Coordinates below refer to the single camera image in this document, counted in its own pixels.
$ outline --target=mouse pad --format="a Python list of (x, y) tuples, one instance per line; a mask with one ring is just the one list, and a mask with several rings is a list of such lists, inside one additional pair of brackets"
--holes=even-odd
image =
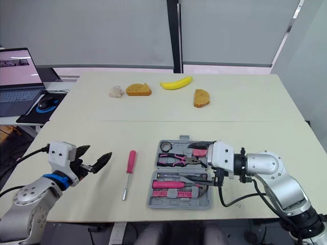
[(17, 123), (26, 123), (26, 124), (45, 124), (49, 121), (50, 116), (59, 106), (60, 102), (65, 98), (66, 93), (47, 93), (42, 99), (47, 97), (53, 98), (53, 106), (48, 109), (40, 110), (38, 105), (36, 104), (33, 109), (27, 115), (21, 115), (19, 119), (17, 119)]

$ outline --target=white table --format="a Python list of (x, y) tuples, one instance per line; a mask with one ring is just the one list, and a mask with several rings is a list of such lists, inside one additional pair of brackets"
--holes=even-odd
[[(192, 76), (193, 82), (165, 90), (159, 82)], [(111, 87), (124, 90), (147, 83), (150, 96), (109, 97)], [(193, 106), (195, 89), (211, 102)], [(170, 73), (87, 72), (76, 82), (50, 120), (70, 121), (288, 121), (303, 117), (277, 75), (187, 75)]]
[[(269, 150), (281, 156), (286, 169), (299, 181), (318, 213), (327, 213), (325, 186), (327, 155), (308, 124), (304, 121), (280, 122), (154, 122), (154, 121), (50, 121), (28, 149), (34, 151), (52, 140), (79, 145), (90, 144), (82, 157), (94, 164), (104, 153), (113, 152), (110, 163), (96, 175), (89, 174), (76, 187), (64, 192), (50, 211), (48, 220), (63, 222), (165, 221), (186, 219), (270, 218), (274, 214), (258, 197), (239, 202), (229, 208), (221, 206), (214, 189), (213, 206), (209, 210), (164, 210), (147, 207), (151, 175), (161, 139), (178, 139), (180, 134), (192, 140), (221, 139), (238, 152)], [(127, 201), (122, 201), (130, 150), (138, 152)], [(46, 154), (35, 155), (22, 162), (4, 189), (29, 184), (43, 174), (51, 173)], [(250, 183), (225, 179), (224, 197), (229, 202), (253, 193)], [(15, 192), (0, 199), (0, 216), (10, 207)]]
[[(46, 90), (49, 91), (58, 91), (71, 89), (75, 83), (74, 82), (45, 82), (44, 86)], [(10, 125), (10, 126), (39, 126), (43, 124), (27, 124), (27, 123), (18, 123), (16, 122), (20, 116), (6, 116), (0, 117), (0, 125)]]

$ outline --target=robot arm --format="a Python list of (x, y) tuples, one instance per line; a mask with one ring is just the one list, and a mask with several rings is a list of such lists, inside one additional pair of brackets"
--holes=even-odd
[[(205, 141), (189, 147), (202, 148), (204, 144)], [(256, 177), (264, 185), (266, 195), (283, 220), (296, 227), (297, 231), (282, 223), (294, 241), (297, 241), (299, 233), (304, 244), (327, 244), (325, 216), (317, 214), (299, 183), (284, 168), (280, 156), (268, 151), (245, 155), (244, 148), (240, 154), (235, 154), (233, 147), (222, 141), (207, 142), (207, 149), (208, 165), (215, 172), (211, 185), (221, 188), (224, 177), (234, 179), (239, 176), (242, 183), (252, 182), (251, 177)]]
[(103, 155), (93, 166), (84, 165), (79, 158), (88, 148), (89, 145), (76, 148), (66, 142), (51, 142), (47, 153), (52, 174), (43, 175), (14, 196), (12, 207), (0, 222), (1, 244), (40, 243), (46, 217), (62, 192), (76, 186), (88, 172), (96, 174), (112, 154)]

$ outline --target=toast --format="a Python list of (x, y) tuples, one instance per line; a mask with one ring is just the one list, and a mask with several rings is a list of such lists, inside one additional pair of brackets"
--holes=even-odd
[(152, 91), (148, 84), (134, 83), (126, 88), (129, 96), (149, 96)]
[(209, 93), (203, 89), (196, 89), (194, 93), (194, 106), (201, 108), (210, 103)]

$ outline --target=tool case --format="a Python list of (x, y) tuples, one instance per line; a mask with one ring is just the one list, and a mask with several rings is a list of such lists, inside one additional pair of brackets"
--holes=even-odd
[[(162, 151), (160, 146), (163, 142), (168, 142), (171, 149), (167, 152)], [(208, 173), (207, 154), (204, 157), (198, 157), (205, 166), (201, 164), (188, 164), (184, 167), (181, 166), (163, 166), (159, 162), (165, 162), (171, 165), (179, 160), (172, 157), (159, 157), (159, 154), (182, 154), (188, 158), (195, 158), (193, 156), (193, 149), (188, 146), (191, 143), (198, 141), (190, 141), (189, 136), (181, 135), (180, 140), (161, 140), (158, 145), (155, 164), (157, 170), (153, 173), (150, 182), (150, 189), (147, 199), (147, 205), (150, 208), (163, 208), (163, 209), (195, 209), (204, 210), (209, 209), (212, 205), (213, 193), (210, 186), (206, 191), (194, 184), (193, 181), (183, 177), (183, 175), (190, 175), (203, 180), (211, 180), (211, 174)], [(182, 189), (153, 189), (154, 181), (178, 181), (184, 182), (187, 186)]]

